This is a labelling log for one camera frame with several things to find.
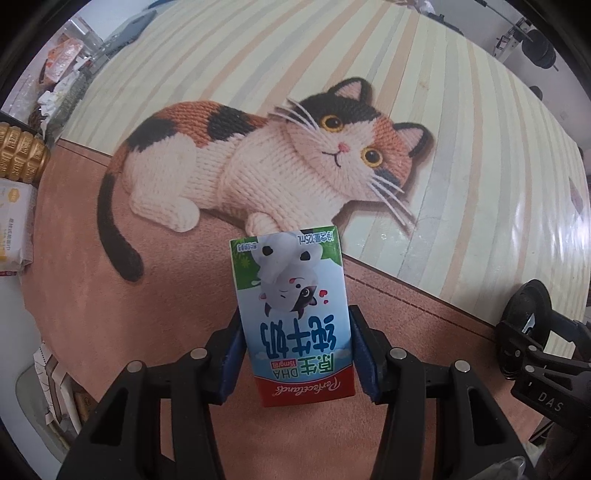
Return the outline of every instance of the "cat tail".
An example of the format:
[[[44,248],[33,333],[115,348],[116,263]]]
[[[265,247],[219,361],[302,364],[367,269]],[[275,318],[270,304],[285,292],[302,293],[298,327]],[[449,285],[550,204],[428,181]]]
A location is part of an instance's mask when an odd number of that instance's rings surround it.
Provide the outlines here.
[[[100,243],[119,275],[128,281],[138,281],[144,275],[144,262],[115,225],[113,218],[113,189],[129,154],[127,140],[113,155],[100,184],[96,208],[96,224]]]

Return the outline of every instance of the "cat ear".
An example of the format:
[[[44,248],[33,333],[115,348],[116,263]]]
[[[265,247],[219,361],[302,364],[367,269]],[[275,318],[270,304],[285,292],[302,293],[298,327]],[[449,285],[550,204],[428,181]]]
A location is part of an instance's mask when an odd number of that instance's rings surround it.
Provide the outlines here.
[[[421,124],[410,122],[392,124],[398,136],[408,148],[408,156],[413,158],[421,154],[429,144],[431,133]]]
[[[329,88],[327,93],[332,93],[337,97],[352,98],[363,103],[369,103],[371,95],[371,85],[360,77],[352,77],[337,83]]]

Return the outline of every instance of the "dha milk box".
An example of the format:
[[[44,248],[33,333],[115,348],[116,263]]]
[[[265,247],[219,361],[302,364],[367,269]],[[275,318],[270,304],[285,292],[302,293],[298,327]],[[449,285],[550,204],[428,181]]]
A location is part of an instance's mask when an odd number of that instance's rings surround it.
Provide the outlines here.
[[[230,241],[238,307],[265,407],[355,394],[335,226]]]

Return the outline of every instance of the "cat eye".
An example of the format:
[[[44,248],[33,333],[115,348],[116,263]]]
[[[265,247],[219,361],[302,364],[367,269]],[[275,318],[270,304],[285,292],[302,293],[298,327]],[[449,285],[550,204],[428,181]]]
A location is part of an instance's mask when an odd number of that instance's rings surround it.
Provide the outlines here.
[[[320,126],[324,128],[327,132],[340,132],[344,125],[343,122],[339,117],[336,115],[325,115],[320,119]]]
[[[368,147],[361,151],[361,160],[363,160],[363,163],[365,163],[368,167],[376,168],[382,164],[384,161],[384,156],[380,150]]]

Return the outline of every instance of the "cat whisker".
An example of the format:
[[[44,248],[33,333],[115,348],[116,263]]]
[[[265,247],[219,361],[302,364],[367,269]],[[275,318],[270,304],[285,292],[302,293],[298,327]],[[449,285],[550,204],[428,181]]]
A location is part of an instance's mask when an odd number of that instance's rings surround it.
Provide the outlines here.
[[[404,193],[404,190],[402,188],[400,188],[395,183],[392,183],[391,181],[386,180],[384,177],[381,177],[380,175],[374,175],[373,179],[377,180],[377,181],[381,181],[382,183],[385,183],[386,185],[388,185],[389,187],[392,187],[397,192]]]
[[[285,110],[286,112],[289,112],[289,113],[295,115],[297,118],[299,118],[301,121],[303,121],[308,127],[310,127],[312,130],[315,130],[314,126],[310,123],[309,120],[302,117],[298,112],[292,110],[291,108],[287,108],[286,106],[283,106],[283,105],[275,105],[275,108],[280,108],[281,110]]]
[[[314,120],[314,118],[310,115],[310,112],[308,110],[306,110],[304,107],[302,107],[298,102],[296,102],[294,99],[291,99],[289,97],[287,97],[287,101],[293,103],[295,106],[299,107],[300,110],[302,112],[304,112],[306,114],[306,116],[310,119],[310,121],[312,122],[312,124],[316,127],[317,130],[320,130],[320,127],[318,126],[318,124],[316,123],[316,120]]]
[[[390,190],[388,190],[386,187],[384,187],[383,185],[377,183],[377,182],[372,182],[372,185],[376,188],[379,188],[380,190],[382,190],[384,193],[386,193],[392,200],[394,200],[397,204],[400,205],[400,207],[406,212],[406,214],[408,215],[408,217],[413,221],[413,223],[415,222],[415,218],[413,213],[409,210],[409,208],[403,204],[403,202],[396,197],[395,194],[393,194]]]
[[[308,127],[306,127],[305,125],[299,123],[298,121],[296,121],[295,119],[293,119],[292,117],[288,116],[288,115],[283,115],[283,113],[279,113],[279,112],[269,112],[269,115],[272,116],[279,116],[285,120],[287,120],[288,122],[291,122],[293,124],[296,124],[298,127],[303,128],[304,130],[306,130],[306,132],[315,140],[317,140],[318,142],[322,142],[322,140],[320,139],[320,137],[316,134],[316,132],[314,132],[314,130],[310,130]]]
[[[379,190],[374,187],[371,183],[368,183],[368,187],[371,188],[374,193],[386,204],[386,206],[390,209],[392,214],[396,217],[396,220],[399,221],[400,225],[406,230],[408,228],[407,223],[402,219],[402,217],[398,214],[398,212],[394,209],[392,205],[390,205],[389,201],[386,200],[386,197],[382,195]]]

